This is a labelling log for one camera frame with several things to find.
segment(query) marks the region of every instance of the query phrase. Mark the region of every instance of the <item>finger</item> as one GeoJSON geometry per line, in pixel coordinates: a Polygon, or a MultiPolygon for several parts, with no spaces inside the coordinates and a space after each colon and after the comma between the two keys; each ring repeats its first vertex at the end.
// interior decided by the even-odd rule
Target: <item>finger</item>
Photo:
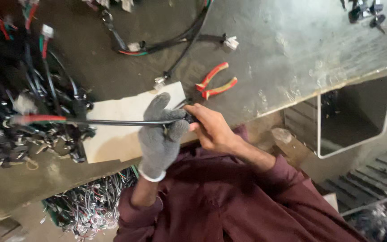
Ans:
{"type": "Polygon", "coordinates": [[[144,120],[159,120],[161,113],[168,105],[170,98],[169,93],[161,93],[156,96],[144,112],[144,120]]]}
{"type": "Polygon", "coordinates": [[[186,117],[186,111],[183,109],[176,109],[176,110],[164,109],[160,119],[170,120],[170,119],[177,119],[177,118],[184,118],[184,117],[186,117]]]}
{"type": "Polygon", "coordinates": [[[201,123],[207,123],[210,119],[209,111],[211,110],[202,106],[199,103],[195,103],[193,106],[185,105],[183,108],[189,113],[191,113],[193,116],[198,118],[201,123]]]}
{"type": "Polygon", "coordinates": [[[202,125],[200,125],[200,128],[195,130],[196,135],[198,136],[198,139],[200,140],[201,146],[204,149],[213,149],[214,144],[210,138],[210,136],[207,134],[207,131],[204,129],[202,125]]]}
{"type": "Polygon", "coordinates": [[[196,130],[196,129],[199,129],[200,128],[200,124],[199,123],[192,123],[192,124],[190,124],[189,125],[189,132],[192,132],[192,131],[194,131],[194,130],[196,130]]]}
{"type": "Polygon", "coordinates": [[[179,141],[189,130],[189,123],[186,120],[179,120],[172,123],[168,129],[168,137],[172,141],[179,141]]]}

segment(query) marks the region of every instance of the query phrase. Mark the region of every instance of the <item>red-handled pliers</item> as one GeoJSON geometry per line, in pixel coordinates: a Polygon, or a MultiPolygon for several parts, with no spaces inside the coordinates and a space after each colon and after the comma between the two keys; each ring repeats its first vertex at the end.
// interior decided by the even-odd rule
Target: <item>red-handled pliers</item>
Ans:
{"type": "Polygon", "coordinates": [[[236,77],[232,78],[227,84],[221,86],[221,87],[218,87],[218,88],[215,88],[215,89],[211,89],[211,90],[207,90],[207,91],[204,91],[204,89],[207,87],[207,85],[209,84],[209,82],[213,79],[213,77],[218,73],[220,72],[221,70],[223,69],[226,69],[229,67],[229,64],[228,62],[224,62],[224,63],[221,63],[221,64],[218,64],[215,68],[213,68],[207,75],[206,75],[206,78],[204,78],[204,80],[202,80],[202,82],[200,84],[196,84],[196,89],[200,92],[202,92],[202,97],[205,98],[206,100],[209,99],[209,96],[213,96],[213,95],[216,95],[216,94],[219,94],[219,93],[222,93],[228,89],[230,89],[231,87],[233,87],[235,84],[237,84],[238,82],[238,79],[236,77]]]}

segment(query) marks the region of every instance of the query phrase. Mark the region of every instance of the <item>gloved hand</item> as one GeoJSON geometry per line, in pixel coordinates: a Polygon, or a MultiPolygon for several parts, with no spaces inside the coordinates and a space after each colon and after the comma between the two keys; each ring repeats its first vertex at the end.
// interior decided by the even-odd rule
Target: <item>gloved hand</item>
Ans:
{"type": "MultiPolygon", "coordinates": [[[[183,118],[186,111],[183,109],[164,109],[170,100],[168,93],[156,96],[150,103],[144,120],[169,120],[183,118]]],[[[175,161],[180,151],[180,138],[189,130],[186,120],[179,120],[172,124],[143,126],[138,133],[143,159],[138,170],[140,174],[151,182],[159,182],[164,179],[166,169],[175,161]]]]}

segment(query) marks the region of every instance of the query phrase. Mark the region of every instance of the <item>metal table surface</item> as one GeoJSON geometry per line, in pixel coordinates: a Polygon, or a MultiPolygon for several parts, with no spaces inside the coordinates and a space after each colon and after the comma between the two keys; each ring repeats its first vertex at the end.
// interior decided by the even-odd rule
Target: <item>metal table surface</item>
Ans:
{"type": "MultiPolygon", "coordinates": [[[[163,41],[184,31],[196,17],[198,0],[141,1],[133,13],[111,12],[126,42],[163,41]]],[[[387,1],[384,3],[387,16],[387,1]]],[[[387,74],[387,34],[369,21],[351,25],[339,0],[215,0],[202,33],[237,36],[236,51],[214,43],[195,43],[176,69],[186,96],[222,112],[236,125],[301,102],[328,90],[387,74]],[[222,62],[210,88],[238,77],[229,91],[204,101],[194,88],[222,62]]],[[[154,78],[178,58],[184,44],[146,56],[125,56],[110,49],[110,35],[100,19],[79,0],[42,0],[34,22],[55,29],[50,48],[62,56],[70,74],[97,101],[120,99],[151,90],[154,78]]],[[[383,28],[387,32],[387,19],[383,28]]],[[[115,173],[128,163],[75,164],[42,154],[40,168],[0,169],[0,219],[13,209],[115,173]]]]}

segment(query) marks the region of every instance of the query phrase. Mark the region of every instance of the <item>wrist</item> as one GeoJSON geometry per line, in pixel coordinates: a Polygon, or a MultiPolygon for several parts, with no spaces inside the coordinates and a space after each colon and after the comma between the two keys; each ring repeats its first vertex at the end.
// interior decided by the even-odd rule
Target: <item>wrist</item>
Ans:
{"type": "Polygon", "coordinates": [[[243,140],[242,137],[234,135],[229,144],[229,154],[233,156],[242,156],[249,149],[250,144],[243,140]]]}
{"type": "Polygon", "coordinates": [[[158,184],[157,182],[151,182],[144,179],[144,177],[140,177],[131,197],[132,205],[137,207],[152,206],[156,201],[158,184]]]}
{"type": "Polygon", "coordinates": [[[140,162],[138,166],[138,172],[140,173],[141,177],[143,179],[146,179],[150,182],[160,182],[165,178],[166,172],[160,169],[157,169],[156,167],[150,166],[150,160],[149,161],[142,161],[140,162]]]}

